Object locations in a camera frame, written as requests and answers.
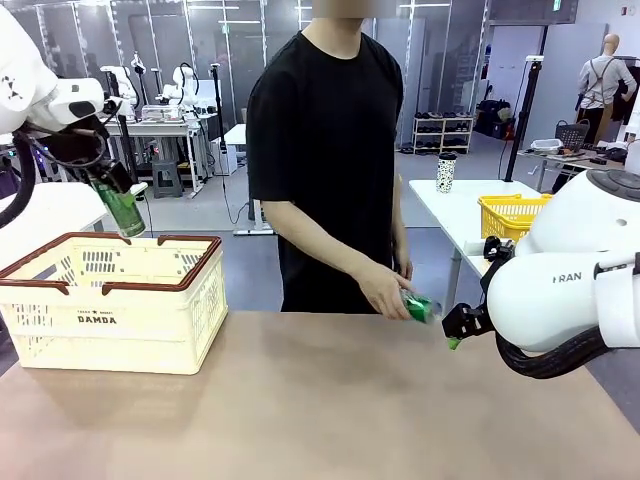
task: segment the green object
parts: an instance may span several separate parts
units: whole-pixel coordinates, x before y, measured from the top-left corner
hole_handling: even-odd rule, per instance
[[[447,340],[449,341],[449,350],[455,350],[462,342],[459,338],[447,338]]]
[[[420,323],[431,324],[442,312],[440,304],[430,298],[408,290],[401,290],[400,294],[411,317]]]
[[[123,237],[137,237],[145,231],[146,226],[131,193],[118,193],[109,185],[93,179],[91,184],[111,212]]]

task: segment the gray stool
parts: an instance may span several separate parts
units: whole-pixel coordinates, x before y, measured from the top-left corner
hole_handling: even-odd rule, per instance
[[[155,161],[151,163],[153,172],[153,197],[181,197],[182,182],[175,162]]]

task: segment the basket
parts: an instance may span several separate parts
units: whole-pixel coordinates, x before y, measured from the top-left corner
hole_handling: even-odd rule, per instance
[[[524,237],[533,219],[553,195],[522,198],[522,195],[480,197],[482,208],[482,238],[496,236],[518,242]]]
[[[68,233],[0,271],[20,363],[197,373],[228,310],[220,243]]]
[[[580,120],[573,125],[569,125],[564,120],[560,120],[556,125],[556,138],[562,141],[564,148],[577,152],[582,148],[582,145],[584,145],[584,140],[587,138],[589,128],[591,128],[591,124],[587,119]]]

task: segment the fluorescent light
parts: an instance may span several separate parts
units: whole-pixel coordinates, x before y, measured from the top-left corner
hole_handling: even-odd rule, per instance
[[[413,5],[415,8],[422,7],[450,7],[450,3],[416,3]],[[411,5],[400,5],[400,8],[411,8]]]
[[[240,10],[240,7],[222,7],[211,5],[189,5],[192,10]]]
[[[218,23],[260,23],[260,20],[218,20]]]

